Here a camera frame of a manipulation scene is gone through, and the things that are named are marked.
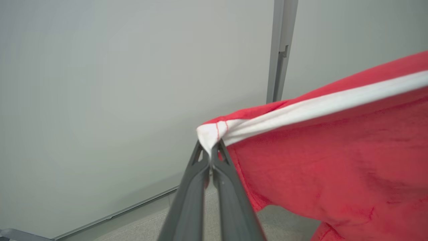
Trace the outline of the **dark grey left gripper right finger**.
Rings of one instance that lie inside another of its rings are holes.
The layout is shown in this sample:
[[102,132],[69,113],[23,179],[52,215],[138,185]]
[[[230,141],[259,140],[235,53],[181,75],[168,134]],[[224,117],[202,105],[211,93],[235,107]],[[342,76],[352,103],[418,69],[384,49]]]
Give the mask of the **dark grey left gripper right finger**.
[[223,241],[265,241],[257,215],[237,174],[223,140],[212,150],[213,182],[219,196],[220,228]]

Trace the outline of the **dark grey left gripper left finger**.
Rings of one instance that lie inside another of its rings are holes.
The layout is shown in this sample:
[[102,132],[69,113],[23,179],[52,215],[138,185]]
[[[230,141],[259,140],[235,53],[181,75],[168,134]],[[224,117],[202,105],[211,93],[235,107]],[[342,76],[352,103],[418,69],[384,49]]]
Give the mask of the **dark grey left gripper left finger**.
[[208,154],[197,141],[159,233],[159,241],[203,240],[204,199],[209,172]]

